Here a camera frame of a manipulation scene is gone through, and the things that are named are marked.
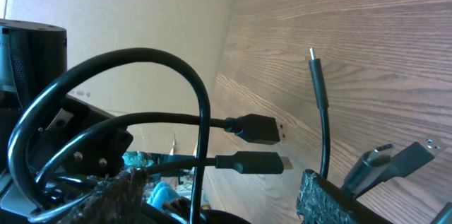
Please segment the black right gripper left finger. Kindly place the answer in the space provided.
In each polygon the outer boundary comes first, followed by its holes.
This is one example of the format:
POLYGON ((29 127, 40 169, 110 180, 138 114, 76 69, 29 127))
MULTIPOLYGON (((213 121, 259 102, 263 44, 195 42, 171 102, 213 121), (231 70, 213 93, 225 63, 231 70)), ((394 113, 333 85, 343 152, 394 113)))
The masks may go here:
POLYGON ((141 215, 148 175, 144 169, 128 169, 101 181, 95 192, 74 206, 63 224, 137 223, 141 215))

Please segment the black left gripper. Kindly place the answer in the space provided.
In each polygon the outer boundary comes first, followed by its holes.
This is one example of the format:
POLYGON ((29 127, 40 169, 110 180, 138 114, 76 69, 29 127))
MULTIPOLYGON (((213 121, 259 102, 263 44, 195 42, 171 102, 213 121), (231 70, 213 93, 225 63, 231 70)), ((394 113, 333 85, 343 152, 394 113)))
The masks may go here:
MULTIPOLYGON (((36 135, 37 141, 30 152, 30 170, 34 176, 53 155, 71 139, 114 115, 67 95, 60 101, 47 128, 36 135)), ((71 150, 56 172, 75 175, 114 177, 124 167, 123 154, 131 145, 133 136, 125 126, 110 129, 88 137, 81 146, 71 150)))

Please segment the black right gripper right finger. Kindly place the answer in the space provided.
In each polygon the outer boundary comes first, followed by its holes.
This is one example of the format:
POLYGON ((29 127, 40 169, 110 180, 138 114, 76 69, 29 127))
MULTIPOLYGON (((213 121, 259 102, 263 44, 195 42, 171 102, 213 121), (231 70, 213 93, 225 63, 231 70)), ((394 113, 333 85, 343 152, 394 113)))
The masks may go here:
POLYGON ((303 171, 296 210, 303 223, 390 223, 310 169, 303 171))

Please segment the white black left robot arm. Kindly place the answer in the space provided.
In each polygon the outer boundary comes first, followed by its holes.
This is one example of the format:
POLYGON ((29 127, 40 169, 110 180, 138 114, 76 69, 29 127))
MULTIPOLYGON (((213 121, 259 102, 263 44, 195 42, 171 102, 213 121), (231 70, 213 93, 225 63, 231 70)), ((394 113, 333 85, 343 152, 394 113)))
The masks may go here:
MULTIPOLYGON (((8 140, 31 102, 67 70, 66 30, 54 25, 1 20, 1 172, 5 173, 8 140)), ((64 144, 111 115, 66 95, 40 123, 44 129, 30 142, 30 165, 40 170, 64 144)), ((61 170, 72 174, 113 177, 133 140, 125 128, 89 141, 70 154, 61 170)))

